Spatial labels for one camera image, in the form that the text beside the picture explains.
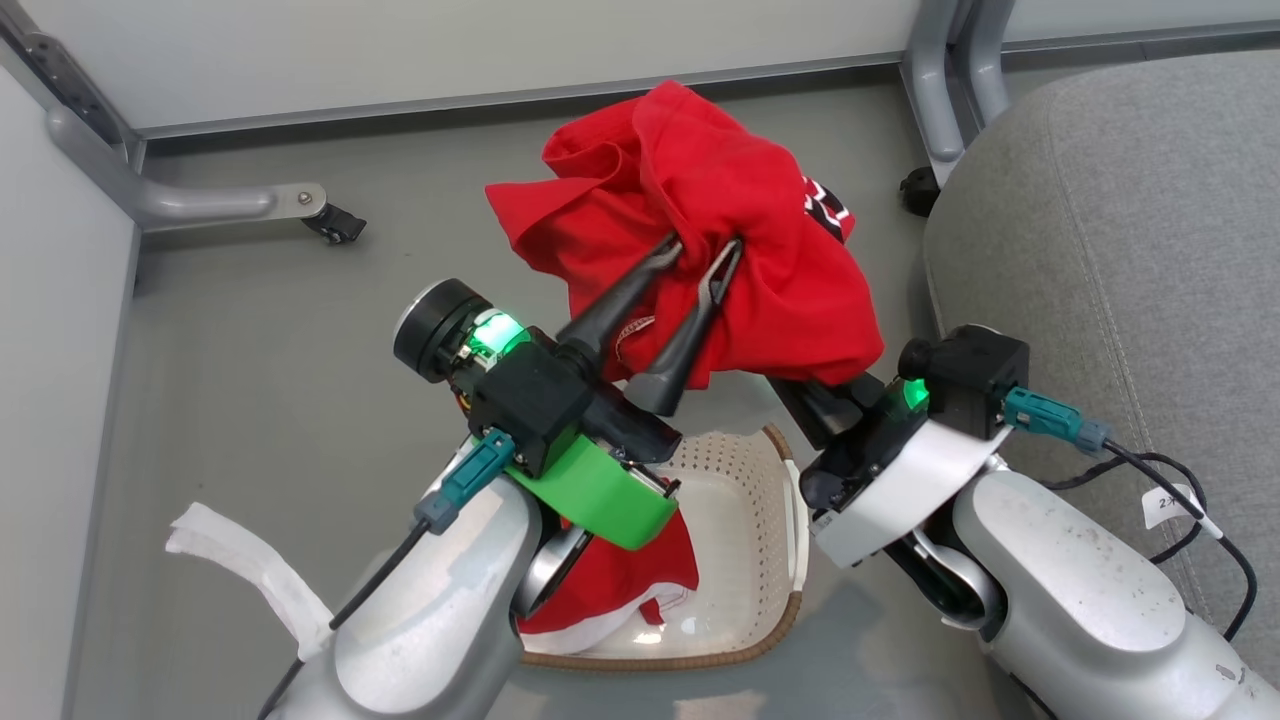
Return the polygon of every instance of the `red fabric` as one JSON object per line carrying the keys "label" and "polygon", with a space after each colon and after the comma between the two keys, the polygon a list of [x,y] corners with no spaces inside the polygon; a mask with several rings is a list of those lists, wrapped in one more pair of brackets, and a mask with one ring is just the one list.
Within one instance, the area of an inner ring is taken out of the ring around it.
{"label": "red fabric", "polygon": [[[694,544],[678,510],[657,538],[635,552],[600,538],[593,539],[559,589],[532,618],[518,620],[517,626],[526,634],[563,630],[622,607],[654,583],[698,589]],[[640,612],[650,624],[662,623],[658,603],[652,600],[640,606]]]}
{"label": "red fabric", "polygon": [[787,150],[689,88],[667,82],[572,122],[543,160],[559,179],[486,193],[515,251],[568,282],[572,315],[672,229],[685,243],[635,315],[653,323],[618,341],[609,379],[648,368],[733,236],[745,241],[742,264],[690,387],[730,369],[835,384],[883,351],[867,281],[836,241],[849,237],[852,215],[826,205]]}

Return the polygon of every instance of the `green led light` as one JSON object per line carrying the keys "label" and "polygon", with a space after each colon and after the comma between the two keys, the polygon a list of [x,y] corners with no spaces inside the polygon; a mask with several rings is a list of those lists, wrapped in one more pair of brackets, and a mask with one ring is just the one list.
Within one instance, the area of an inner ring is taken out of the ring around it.
{"label": "green led light", "polygon": [[485,355],[494,356],[511,350],[524,334],[525,328],[511,315],[497,313],[476,325],[476,329],[471,332],[471,338],[467,340],[467,345],[474,351],[483,350]]}
{"label": "green led light", "polygon": [[924,387],[924,380],[906,380],[902,383],[902,400],[906,406],[915,410],[929,400],[929,391]]}

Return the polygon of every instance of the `robotic arm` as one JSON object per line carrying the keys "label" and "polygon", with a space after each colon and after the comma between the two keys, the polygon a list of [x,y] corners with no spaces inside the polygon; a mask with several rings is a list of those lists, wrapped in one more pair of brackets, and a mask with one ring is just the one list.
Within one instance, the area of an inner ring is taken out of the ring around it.
{"label": "robotic arm", "polygon": [[[535,612],[594,537],[640,547],[673,514],[676,484],[646,465],[669,459],[680,436],[654,413],[675,409],[740,250],[625,395],[600,382],[603,352],[678,241],[554,340],[458,281],[424,291],[396,355],[448,382],[470,434],[415,509],[421,539],[339,612],[349,621],[296,664],[262,716],[484,717],[521,657],[513,618]],[[1280,716],[1280,694],[1158,569],[996,455],[1014,425],[1033,425],[1004,416],[1027,387],[1028,356],[1025,343],[965,327],[909,346],[888,387],[869,375],[841,388],[774,382],[822,450],[801,475],[818,547],[841,566],[884,551],[1061,720]]]}

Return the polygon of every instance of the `laundry basket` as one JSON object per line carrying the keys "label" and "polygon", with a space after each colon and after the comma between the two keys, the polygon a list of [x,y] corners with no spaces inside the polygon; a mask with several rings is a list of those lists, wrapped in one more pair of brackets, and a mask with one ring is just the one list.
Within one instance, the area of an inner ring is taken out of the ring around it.
{"label": "laundry basket", "polygon": [[700,582],[692,598],[649,625],[635,614],[573,655],[531,647],[525,662],[590,671],[694,670],[754,660],[782,641],[800,610],[809,512],[799,471],[774,427],[685,438],[659,474],[681,482]]}

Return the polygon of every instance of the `white cable wrap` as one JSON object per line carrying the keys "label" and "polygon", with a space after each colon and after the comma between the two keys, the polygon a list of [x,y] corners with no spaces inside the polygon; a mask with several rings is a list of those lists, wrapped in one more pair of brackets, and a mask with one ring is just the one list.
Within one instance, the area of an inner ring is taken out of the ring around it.
{"label": "white cable wrap", "polygon": [[333,633],[333,612],[275,548],[198,502],[170,527],[165,551],[204,557],[253,583],[298,641],[298,660],[311,660],[323,650]]}
{"label": "white cable wrap", "polygon": [[1201,527],[1204,528],[1204,532],[1208,533],[1208,537],[1213,539],[1222,539],[1224,537],[1222,528],[1219,528],[1216,524],[1213,524],[1213,520],[1210,520],[1208,515],[1201,518],[1199,520],[1197,520],[1197,523],[1199,523]]}

